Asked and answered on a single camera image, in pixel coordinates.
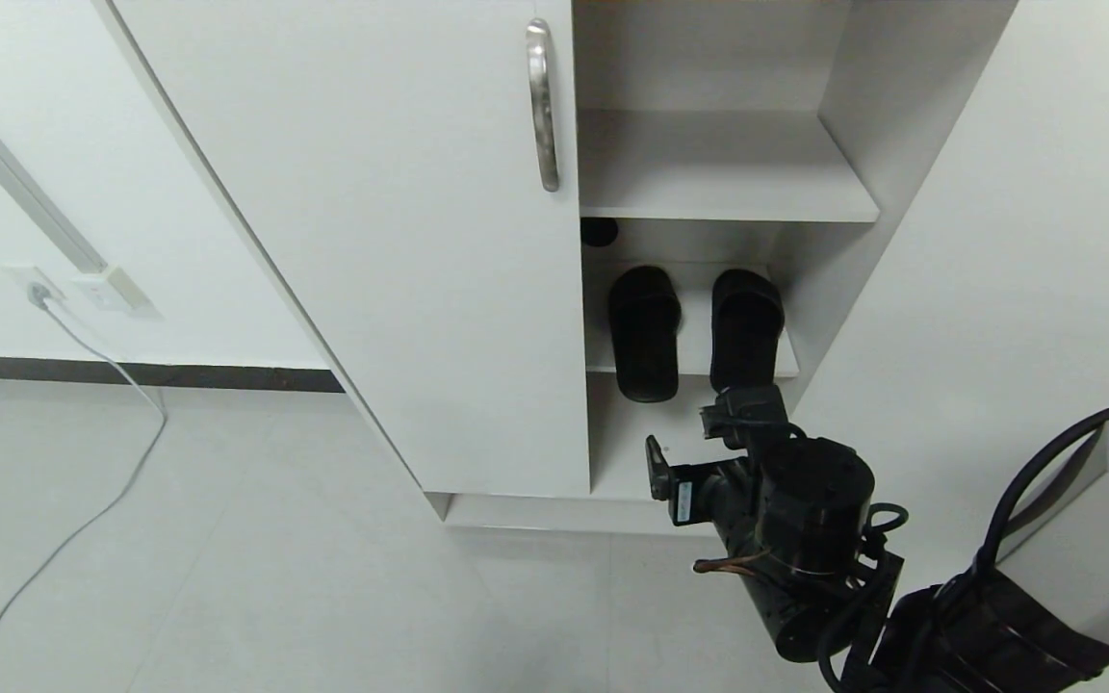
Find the silver door handle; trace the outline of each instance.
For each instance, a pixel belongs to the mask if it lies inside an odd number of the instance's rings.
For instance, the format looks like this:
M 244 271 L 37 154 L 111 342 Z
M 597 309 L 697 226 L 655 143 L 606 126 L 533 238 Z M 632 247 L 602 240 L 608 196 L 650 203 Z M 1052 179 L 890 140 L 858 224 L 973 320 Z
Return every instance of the silver door handle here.
M 537 170 L 542 187 L 558 190 L 558 159 L 554 157 L 554 115 L 551 112 L 551 80 L 546 57 L 551 51 L 551 28 L 533 19 L 525 28 L 529 44 L 529 95 L 533 102 L 533 135 L 537 139 Z

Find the white tiled floor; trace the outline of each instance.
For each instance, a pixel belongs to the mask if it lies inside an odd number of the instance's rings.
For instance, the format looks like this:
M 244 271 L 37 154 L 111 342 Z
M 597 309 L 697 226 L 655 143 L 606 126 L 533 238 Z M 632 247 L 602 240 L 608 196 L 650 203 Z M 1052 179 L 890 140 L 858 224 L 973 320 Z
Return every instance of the white tiled floor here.
M 0 692 L 824 690 L 688 571 L 712 540 L 448 530 L 342 396 L 164 396 L 132 496 L 6 618 Z M 153 426 L 126 387 L 0 383 L 0 605 Z

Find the white cabinet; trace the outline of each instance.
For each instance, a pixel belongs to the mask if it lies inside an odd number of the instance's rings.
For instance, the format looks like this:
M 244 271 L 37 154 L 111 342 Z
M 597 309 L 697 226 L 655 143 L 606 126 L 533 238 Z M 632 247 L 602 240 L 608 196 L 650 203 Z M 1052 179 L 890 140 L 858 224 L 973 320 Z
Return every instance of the white cabinet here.
M 569 6 L 549 6 L 569 39 Z M 563 163 L 549 193 L 525 40 L 542 10 L 119 8 L 424 490 L 588 491 L 571 43 L 547 61 Z
M 714 277 L 753 267 L 783 289 L 795 408 L 1013 4 L 120 9 L 446 521 L 663 531 L 644 437 L 673 463 L 725 453 L 696 416 Z M 554 193 L 538 175 L 533 18 L 551 30 Z M 581 248 L 581 215 L 614 216 L 620 238 Z M 622 398 L 611 373 L 603 306 L 637 264 L 664 266 L 682 303 L 681 385 L 658 405 Z

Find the wall socket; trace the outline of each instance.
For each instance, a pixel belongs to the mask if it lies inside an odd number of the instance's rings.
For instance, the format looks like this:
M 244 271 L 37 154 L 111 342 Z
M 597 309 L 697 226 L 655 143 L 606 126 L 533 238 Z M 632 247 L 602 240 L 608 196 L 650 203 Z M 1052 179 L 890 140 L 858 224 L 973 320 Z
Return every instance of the wall socket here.
M 49 289 L 49 295 L 54 299 L 54 302 L 61 302 L 65 298 L 62 292 L 58 289 L 52 281 L 45 276 L 40 267 L 34 265 L 3 265 L 3 272 L 6 275 L 11 277 L 11 281 L 16 282 L 19 288 L 28 291 L 28 286 L 33 284 L 40 284 L 44 288 Z
M 111 265 L 100 274 L 75 276 L 71 285 L 101 310 L 129 313 L 149 306 L 149 297 L 118 265 Z

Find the black slipper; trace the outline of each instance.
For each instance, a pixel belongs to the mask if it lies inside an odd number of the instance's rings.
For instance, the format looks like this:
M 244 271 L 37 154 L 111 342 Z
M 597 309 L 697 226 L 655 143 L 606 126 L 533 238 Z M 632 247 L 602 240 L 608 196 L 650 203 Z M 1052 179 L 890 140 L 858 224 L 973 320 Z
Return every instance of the black slipper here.
M 659 267 L 633 267 L 610 288 L 610 340 L 619 390 L 634 402 L 664 402 L 679 390 L 676 335 L 682 307 Z
M 712 285 L 712 388 L 771 385 L 783 327 L 782 294 L 773 282 L 747 271 L 722 273 Z

